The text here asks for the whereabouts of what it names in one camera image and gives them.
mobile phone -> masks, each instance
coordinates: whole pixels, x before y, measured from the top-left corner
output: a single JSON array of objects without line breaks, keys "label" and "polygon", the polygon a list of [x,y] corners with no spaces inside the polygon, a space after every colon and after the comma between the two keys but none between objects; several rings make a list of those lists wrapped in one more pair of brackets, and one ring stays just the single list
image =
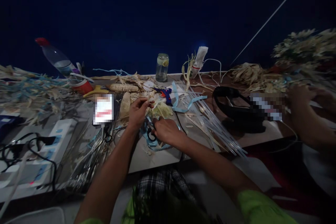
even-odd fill
[{"label": "mobile phone", "polygon": [[93,114],[93,125],[102,125],[114,120],[114,95],[97,94],[95,96],[95,108]]}]

red bottle cap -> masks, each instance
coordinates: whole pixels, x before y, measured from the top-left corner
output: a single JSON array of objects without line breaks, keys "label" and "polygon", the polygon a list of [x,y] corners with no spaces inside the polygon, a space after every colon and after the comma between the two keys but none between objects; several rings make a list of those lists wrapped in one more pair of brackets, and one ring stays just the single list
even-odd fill
[{"label": "red bottle cap", "polygon": [[35,42],[39,44],[40,46],[48,46],[50,45],[49,41],[46,40],[45,38],[36,38]]}]

person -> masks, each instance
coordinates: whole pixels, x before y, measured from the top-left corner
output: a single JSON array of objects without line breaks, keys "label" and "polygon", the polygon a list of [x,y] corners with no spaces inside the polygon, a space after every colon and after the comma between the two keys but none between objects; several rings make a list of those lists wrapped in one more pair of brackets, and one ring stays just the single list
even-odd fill
[{"label": "person", "polygon": [[[132,146],[145,112],[152,105],[138,98],[129,111],[129,123],[113,152],[92,182],[75,219],[76,224],[107,224],[127,175]],[[245,223],[296,223],[229,160],[180,131],[175,121],[153,120],[154,134],[188,155],[240,208]],[[148,172],[133,188],[123,223],[220,223],[195,202],[183,176],[176,170]]]},{"label": "person", "polygon": [[336,99],[325,90],[313,86],[293,86],[288,92],[294,129],[303,142],[303,162],[316,184],[336,200],[336,135],[310,106],[317,102],[336,115]]}]

hand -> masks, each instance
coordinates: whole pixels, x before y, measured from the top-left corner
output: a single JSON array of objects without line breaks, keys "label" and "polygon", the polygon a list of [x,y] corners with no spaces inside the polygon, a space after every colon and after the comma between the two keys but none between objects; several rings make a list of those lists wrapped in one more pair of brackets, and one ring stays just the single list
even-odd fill
[{"label": "hand", "polygon": [[317,92],[309,86],[296,85],[290,88],[288,96],[292,102],[309,103],[315,96],[317,96]]},{"label": "hand", "polygon": [[311,89],[314,90],[317,94],[314,98],[314,101],[320,104],[322,108],[325,108],[327,110],[330,110],[330,112],[335,113],[336,99],[333,97],[333,95],[328,91],[324,89],[319,89],[317,87],[311,87]]},{"label": "hand", "polygon": [[136,130],[140,129],[140,127],[144,123],[147,108],[153,108],[153,105],[151,105],[151,103],[154,103],[154,101],[149,102],[147,101],[147,98],[142,97],[136,99],[131,104],[129,108],[129,127],[135,128]]},{"label": "hand", "polygon": [[185,136],[185,134],[178,129],[176,123],[171,119],[160,117],[159,120],[157,120],[154,118],[153,124],[155,130],[152,133],[165,144],[174,146],[174,142],[179,140],[180,136]]}]

power strip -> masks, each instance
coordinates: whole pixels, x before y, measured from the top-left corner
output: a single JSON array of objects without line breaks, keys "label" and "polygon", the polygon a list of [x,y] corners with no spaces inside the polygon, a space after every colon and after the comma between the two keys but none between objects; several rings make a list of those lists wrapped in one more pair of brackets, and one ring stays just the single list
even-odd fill
[{"label": "power strip", "polygon": [[[43,145],[38,153],[41,156],[54,161],[58,167],[63,158],[64,152],[67,149],[76,124],[77,122],[74,119],[59,120],[49,134],[49,137],[56,137],[54,142],[52,145]],[[20,163],[17,163],[0,174],[0,202],[3,201],[2,196],[7,194],[3,190],[9,189],[14,184],[13,175],[19,169],[19,166]],[[36,157],[32,161],[27,161],[19,181],[17,193],[19,193],[18,191],[22,189],[51,183],[53,179],[53,169],[54,167],[51,162],[43,160],[39,157]]]}]

